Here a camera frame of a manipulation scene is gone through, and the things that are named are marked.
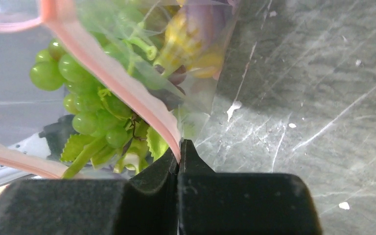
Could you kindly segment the green white celery stalk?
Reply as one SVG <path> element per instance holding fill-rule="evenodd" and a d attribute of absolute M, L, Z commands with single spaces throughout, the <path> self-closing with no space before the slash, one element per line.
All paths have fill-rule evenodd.
<path fill-rule="evenodd" d="M 116 127 L 104 136 L 71 135 L 61 154 L 61 161 L 69 162 L 62 177 L 73 178 L 87 165 L 100 169 L 113 165 L 114 173 L 125 168 L 140 173 L 148 167 L 146 156 L 159 159 L 168 150 L 166 141 L 147 123 L 133 123 L 128 129 Z"/>

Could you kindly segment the green grape bunch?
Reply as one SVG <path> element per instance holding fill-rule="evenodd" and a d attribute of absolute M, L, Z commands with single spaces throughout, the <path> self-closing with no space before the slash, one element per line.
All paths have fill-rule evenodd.
<path fill-rule="evenodd" d="M 105 112 L 99 124 L 75 125 L 76 131 L 98 137 L 132 112 L 156 131 L 158 112 L 165 106 L 153 93 L 166 80 L 151 65 L 157 48 L 144 32 L 145 10 L 95 0 L 90 5 L 49 0 L 41 12 L 42 22 L 62 45 L 55 62 L 73 94 L 74 112 L 90 118 Z"/>

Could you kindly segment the purple eggplant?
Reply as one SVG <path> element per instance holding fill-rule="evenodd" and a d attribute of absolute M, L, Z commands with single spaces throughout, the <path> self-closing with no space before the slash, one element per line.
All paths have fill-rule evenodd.
<path fill-rule="evenodd" d="M 181 10 L 187 18 L 186 32 L 208 47 L 222 35 L 239 4 L 239 0 L 185 1 Z"/>

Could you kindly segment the clear pink zip top bag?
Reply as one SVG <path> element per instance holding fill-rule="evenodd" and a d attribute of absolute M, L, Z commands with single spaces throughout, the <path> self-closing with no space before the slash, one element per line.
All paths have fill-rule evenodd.
<path fill-rule="evenodd" d="M 0 0 L 0 166 L 44 178 L 180 160 L 211 113 L 239 0 Z"/>

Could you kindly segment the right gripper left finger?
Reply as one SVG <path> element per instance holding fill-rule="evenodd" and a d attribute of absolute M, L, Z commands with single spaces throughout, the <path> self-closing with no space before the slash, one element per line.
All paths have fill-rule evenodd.
<path fill-rule="evenodd" d="M 133 178 L 23 180 L 0 195 L 0 235 L 168 235 L 176 229 L 170 152 Z"/>

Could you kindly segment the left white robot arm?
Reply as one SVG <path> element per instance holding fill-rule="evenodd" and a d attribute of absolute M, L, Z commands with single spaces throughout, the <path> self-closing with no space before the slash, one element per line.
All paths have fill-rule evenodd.
<path fill-rule="evenodd" d="M 74 133 L 73 115 L 60 117 L 46 125 L 42 131 L 8 147 L 0 144 L 0 186 L 14 180 L 36 175 L 44 178 L 59 178 L 67 169 L 59 157 Z"/>

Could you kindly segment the yellow banana bunch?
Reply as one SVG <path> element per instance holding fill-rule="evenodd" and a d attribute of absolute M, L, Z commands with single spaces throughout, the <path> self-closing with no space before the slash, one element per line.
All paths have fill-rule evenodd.
<path fill-rule="evenodd" d="M 223 52 L 213 49 L 212 42 L 204 38 L 212 31 L 204 29 L 201 20 L 191 18 L 181 9 L 168 22 L 164 44 L 153 66 L 164 77 L 170 77 L 181 67 L 197 78 L 209 78 L 219 73 L 223 65 Z"/>

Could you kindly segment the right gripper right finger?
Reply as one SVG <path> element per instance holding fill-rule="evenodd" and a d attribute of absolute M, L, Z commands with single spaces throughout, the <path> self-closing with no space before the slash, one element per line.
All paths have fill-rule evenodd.
<path fill-rule="evenodd" d="M 181 235 L 320 235 L 303 180 L 288 173 L 217 173 L 194 144 L 181 144 L 178 173 Z"/>

